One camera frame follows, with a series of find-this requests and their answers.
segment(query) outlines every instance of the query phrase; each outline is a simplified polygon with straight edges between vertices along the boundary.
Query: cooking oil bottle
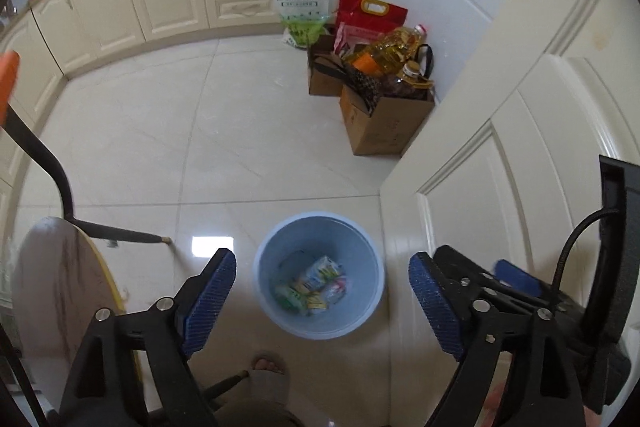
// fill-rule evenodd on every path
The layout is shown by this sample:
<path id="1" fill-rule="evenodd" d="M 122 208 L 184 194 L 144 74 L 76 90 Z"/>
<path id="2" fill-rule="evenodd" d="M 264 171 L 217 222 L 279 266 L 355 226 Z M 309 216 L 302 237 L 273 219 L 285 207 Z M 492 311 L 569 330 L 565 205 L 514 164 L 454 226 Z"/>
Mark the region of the cooking oil bottle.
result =
<path id="1" fill-rule="evenodd" d="M 371 76 L 395 73 L 415 55 L 426 36 L 427 30 L 421 24 L 415 28 L 401 26 L 345 60 Z"/>

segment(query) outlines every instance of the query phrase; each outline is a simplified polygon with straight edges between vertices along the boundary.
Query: drawer handle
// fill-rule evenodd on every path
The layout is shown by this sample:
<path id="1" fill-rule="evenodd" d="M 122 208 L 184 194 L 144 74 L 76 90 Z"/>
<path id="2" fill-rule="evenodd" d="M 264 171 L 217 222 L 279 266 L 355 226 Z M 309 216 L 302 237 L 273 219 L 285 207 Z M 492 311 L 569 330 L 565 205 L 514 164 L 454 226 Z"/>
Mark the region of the drawer handle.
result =
<path id="1" fill-rule="evenodd" d="M 245 17 L 253 17 L 260 11 L 261 8 L 262 4 L 254 2 L 253 4 L 244 4 L 242 6 L 234 4 L 231 7 L 231 11 L 233 13 L 244 15 Z"/>

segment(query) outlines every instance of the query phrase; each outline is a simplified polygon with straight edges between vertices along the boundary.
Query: blue gripper pad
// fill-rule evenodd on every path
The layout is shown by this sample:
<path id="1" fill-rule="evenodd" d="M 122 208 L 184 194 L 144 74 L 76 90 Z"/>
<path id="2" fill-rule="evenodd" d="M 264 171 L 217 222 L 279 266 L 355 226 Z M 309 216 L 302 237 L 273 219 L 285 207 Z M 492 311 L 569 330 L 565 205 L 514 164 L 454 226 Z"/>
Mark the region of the blue gripper pad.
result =
<path id="1" fill-rule="evenodd" d="M 494 266 L 495 278 L 499 281 L 509 283 L 509 285 L 520 292 L 540 297 L 542 287 L 540 281 L 517 266 L 500 259 Z"/>
<path id="2" fill-rule="evenodd" d="M 427 317 L 440 347 L 445 353 L 460 360 L 465 352 L 460 332 L 460 322 L 449 301 L 442 294 L 429 269 L 415 254 L 409 260 L 409 282 Z"/>
<path id="3" fill-rule="evenodd" d="M 182 352 L 185 356 L 190 357 L 206 344 L 235 280 L 236 256 L 231 251 L 226 251 L 222 262 L 212 273 L 184 319 Z"/>

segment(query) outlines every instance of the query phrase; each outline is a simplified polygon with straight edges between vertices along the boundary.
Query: cardboard box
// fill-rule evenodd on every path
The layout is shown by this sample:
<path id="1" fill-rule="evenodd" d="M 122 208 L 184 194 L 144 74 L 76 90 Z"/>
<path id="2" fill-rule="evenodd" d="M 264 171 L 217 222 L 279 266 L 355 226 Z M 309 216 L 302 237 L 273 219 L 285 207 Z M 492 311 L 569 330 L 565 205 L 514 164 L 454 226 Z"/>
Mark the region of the cardboard box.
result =
<path id="1" fill-rule="evenodd" d="M 340 110 L 356 156 L 400 154 L 434 107 L 433 100 L 381 98 L 371 116 L 364 100 L 343 86 Z"/>
<path id="2" fill-rule="evenodd" d="M 333 35 L 322 35 L 318 42 L 312 44 L 306 51 L 309 70 L 309 94 L 340 96 L 342 92 L 340 80 L 328 74 L 320 73 L 315 67 L 318 62 L 329 67 L 335 64 L 336 58 L 333 56 L 334 40 L 335 36 Z"/>

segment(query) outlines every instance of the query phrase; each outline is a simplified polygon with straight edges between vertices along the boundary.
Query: chair seat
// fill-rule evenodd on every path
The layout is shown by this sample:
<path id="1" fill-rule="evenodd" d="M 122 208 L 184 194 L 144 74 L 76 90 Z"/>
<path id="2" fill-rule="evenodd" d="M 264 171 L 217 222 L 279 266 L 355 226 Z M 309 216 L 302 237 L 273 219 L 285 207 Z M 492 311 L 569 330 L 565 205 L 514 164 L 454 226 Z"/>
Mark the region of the chair seat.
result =
<path id="1" fill-rule="evenodd" d="M 113 277 L 84 232 L 59 217 L 45 217 L 18 252 L 12 300 L 23 357 L 39 389 L 59 409 L 95 312 L 124 313 Z"/>

